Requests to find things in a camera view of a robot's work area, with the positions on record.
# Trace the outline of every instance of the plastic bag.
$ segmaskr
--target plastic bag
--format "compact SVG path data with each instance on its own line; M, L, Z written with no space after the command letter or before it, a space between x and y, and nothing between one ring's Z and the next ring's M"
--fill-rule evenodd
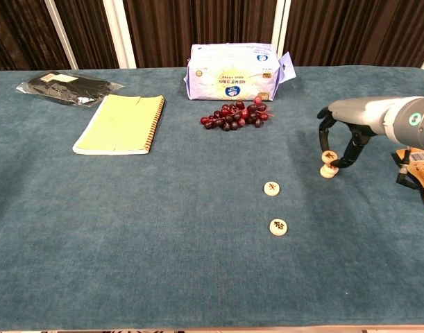
M123 87L118 83L99 78L48 71L22 82L16 89L25 94L39 94L65 105L90 107L104 96Z

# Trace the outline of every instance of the teal tablecloth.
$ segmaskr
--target teal tablecloth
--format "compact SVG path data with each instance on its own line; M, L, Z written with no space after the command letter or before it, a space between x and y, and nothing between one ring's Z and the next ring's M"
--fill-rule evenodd
M71 150L96 107L0 71L0 330L424 324L424 205L395 182L398 146L374 137L326 180L316 119L337 99L424 95L424 71L296 72L275 118L225 133L198 124L223 102L189 101L185 69L81 71L167 99L150 154L109 157ZM349 137L336 125L333 149Z

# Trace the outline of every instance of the brown curtain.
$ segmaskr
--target brown curtain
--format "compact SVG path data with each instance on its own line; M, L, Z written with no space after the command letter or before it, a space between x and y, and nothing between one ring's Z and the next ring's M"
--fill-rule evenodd
M43 1L0 0L0 70L69 68Z
M79 68L119 68L102 0L55 3Z
M276 0L124 0L138 67L183 67L192 44L270 43Z
M293 0L286 51L296 66L421 67L424 0Z

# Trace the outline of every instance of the spiral notebook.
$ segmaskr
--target spiral notebook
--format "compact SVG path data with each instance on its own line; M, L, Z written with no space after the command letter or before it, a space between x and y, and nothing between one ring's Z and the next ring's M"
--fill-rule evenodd
M164 106L164 97L104 97L73 146L82 155L147 154Z

